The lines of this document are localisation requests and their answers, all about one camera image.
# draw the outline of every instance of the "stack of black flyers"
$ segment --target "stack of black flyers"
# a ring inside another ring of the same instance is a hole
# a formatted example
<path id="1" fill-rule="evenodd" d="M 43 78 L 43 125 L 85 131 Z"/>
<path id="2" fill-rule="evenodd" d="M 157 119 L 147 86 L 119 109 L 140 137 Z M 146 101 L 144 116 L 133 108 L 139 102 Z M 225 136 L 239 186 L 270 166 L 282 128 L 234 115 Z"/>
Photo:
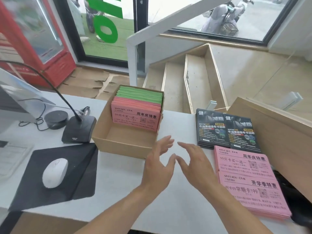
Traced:
<path id="1" fill-rule="evenodd" d="M 261 153 L 250 118 L 224 113 L 224 119 L 231 149 Z"/>
<path id="2" fill-rule="evenodd" d="M 206 149 L 214 149 L 215 145 L 229 148 L 223 113 L 197 109 L 196 111 L 197 145 Z"/>

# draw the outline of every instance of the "wooden desk partition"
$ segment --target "wooden desk partition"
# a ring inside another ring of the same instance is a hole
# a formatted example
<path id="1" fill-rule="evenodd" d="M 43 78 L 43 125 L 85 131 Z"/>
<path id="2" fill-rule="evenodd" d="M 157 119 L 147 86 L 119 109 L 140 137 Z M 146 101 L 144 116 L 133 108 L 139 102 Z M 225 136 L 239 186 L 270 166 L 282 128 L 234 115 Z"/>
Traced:
<path id="1" fill-rule="evenodd" d="M 270 164 L 312 202 L 312 122 L 247 98 L 236 98 L 228 113 L 251 118 Z"/>

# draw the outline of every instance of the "mouse pad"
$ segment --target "mouse pad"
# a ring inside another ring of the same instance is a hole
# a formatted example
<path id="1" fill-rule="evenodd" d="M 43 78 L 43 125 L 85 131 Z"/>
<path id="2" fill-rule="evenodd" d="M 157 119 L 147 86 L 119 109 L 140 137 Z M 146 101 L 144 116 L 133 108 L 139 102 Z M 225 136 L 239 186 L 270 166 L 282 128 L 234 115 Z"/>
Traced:
<path id="1" fill-rule="evenodd" d="M 94 143 L 33 151 L 9 210 L 20 211 L 93 196 L 97 153 Z M 43 171 L 58 158 L 68 160 L 66 175 L 58 187 L 45 188 Z"/>

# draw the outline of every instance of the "black microphone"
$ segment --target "black microphone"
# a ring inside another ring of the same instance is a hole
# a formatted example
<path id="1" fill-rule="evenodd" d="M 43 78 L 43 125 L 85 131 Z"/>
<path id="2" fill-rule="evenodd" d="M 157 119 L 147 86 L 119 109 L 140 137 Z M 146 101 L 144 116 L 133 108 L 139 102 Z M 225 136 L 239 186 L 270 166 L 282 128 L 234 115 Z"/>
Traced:
<path id="1" fill-rule="evenodd" d="M 11 63 L 16 65 L 25 66 L 35 73 L 37 73 L 44 81 L 51 86 L 51 88 L 61 97 L 61 99 L 69 106 L 69 108 L 73 111 L 74 116 L 69 119 L 67 125 L 64 129 L 62 142 L 63 143 L 89 143 L 91 140 L 92 131 L 96 124 L 96 118 L 93 116 L 79 116 L 76 111 L 72 108 L 72 106 L 67 102 L 67 100 L 63 97 L 63 95 L 55 88 L 51 82 L 45 76 L 43 76 L 38 70 L 35 68 L 17 61 L 8 61 L 1 60 L 0 62 Z"/>

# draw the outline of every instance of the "computer mouse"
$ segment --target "computer mouse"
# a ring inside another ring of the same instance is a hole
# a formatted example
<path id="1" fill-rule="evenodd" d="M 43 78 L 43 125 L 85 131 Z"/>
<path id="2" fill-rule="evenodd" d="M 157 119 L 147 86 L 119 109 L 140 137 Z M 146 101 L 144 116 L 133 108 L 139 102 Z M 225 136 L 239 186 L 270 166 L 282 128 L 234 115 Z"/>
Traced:
<path id="1" fill-rule="evenodd" d="M 59 158 L 52 161 L 44 170 L 42 182 L 46 188 L 55 188 L 59 186 L 66 174 L 68 161 L 65 158 Z"/>

